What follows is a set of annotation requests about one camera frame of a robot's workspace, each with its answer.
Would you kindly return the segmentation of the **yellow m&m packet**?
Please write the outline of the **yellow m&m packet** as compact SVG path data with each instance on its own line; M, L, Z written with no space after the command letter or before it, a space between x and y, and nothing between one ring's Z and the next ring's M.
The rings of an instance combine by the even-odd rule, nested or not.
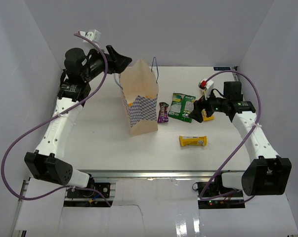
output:
M214 119L214 115L213 115L214 112L211 110L203 109L201 114L202 114L203 121L210 121Z

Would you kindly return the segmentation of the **yellow snack bar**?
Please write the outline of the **yellow snack bar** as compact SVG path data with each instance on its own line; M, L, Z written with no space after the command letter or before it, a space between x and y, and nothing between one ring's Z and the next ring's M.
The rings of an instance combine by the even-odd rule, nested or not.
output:
M207 145L207 136L179 136L180 145L185 146L206 146Z

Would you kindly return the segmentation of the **purple m&m packet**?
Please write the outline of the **purple m&m packet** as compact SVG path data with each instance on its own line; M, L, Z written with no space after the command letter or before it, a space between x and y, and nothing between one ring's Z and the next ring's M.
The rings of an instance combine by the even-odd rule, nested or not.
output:
M165 123L169 121L168 117L168 107L169 105L165 102L159 103L159 114L158 114L158 123Z

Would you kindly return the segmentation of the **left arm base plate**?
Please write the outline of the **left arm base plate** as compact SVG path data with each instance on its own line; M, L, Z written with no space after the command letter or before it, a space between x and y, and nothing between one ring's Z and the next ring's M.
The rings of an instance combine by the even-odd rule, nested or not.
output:
M99 191L105 198L110 197L110 183L94 183L90 186L90 189ZM79 190L79 189L69 189L66 194L67 198L101 198L99 193L95 191Z

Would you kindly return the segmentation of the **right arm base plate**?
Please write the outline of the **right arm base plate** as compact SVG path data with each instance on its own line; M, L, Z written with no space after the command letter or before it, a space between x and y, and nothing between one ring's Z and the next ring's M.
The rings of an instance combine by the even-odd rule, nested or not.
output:
M203 198L210 198L230 191L233 191L233 189L224 188L220 184L211 183L210 186L207 188L205 194L203 195ZM240 191L228 196L219 197L207 201L202 201L198 197L198 207L200 210L245 208L245 204L243 203L243 201L243 192Z

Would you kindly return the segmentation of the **paper bag blue checkered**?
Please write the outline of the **paper bag blue checkered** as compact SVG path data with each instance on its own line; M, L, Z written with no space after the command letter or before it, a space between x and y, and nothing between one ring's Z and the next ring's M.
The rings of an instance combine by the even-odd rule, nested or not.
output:
M121 91L130 135L157 131L158 73L138 59L118 76L114 74L114 80Z

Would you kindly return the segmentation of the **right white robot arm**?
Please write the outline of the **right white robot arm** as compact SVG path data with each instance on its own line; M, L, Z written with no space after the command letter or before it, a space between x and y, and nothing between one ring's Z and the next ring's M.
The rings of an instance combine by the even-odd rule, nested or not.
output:
M242 95L242 84L238 81L226 81L223 94L216 97L213 81L205 79L199 82L202 97L194 102L189 117L202 122L203 115L208 118L215 112L226 114L242 137L250 165L241 172L221 172L216 175L214 192L225 197L232 189L244 191L248 196L282 195L289 179L292 164L288 158L282 158L272 148L258 124L258 114L250 101Z

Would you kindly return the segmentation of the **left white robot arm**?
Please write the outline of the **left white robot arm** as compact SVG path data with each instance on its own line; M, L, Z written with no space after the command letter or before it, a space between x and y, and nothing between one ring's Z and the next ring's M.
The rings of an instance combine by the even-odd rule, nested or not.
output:
M84 197L94 194L91 176L63 161L66 142L74 122L85 105L91 87L89 82L102 72L122 73L132 59L119 54L112 46L101 55L96 49L85 54L81 48L65 53L65 69L57 94L54 120L49 122L43 139L34 152L26 153L24 161L32 176L62 186L75 186Z

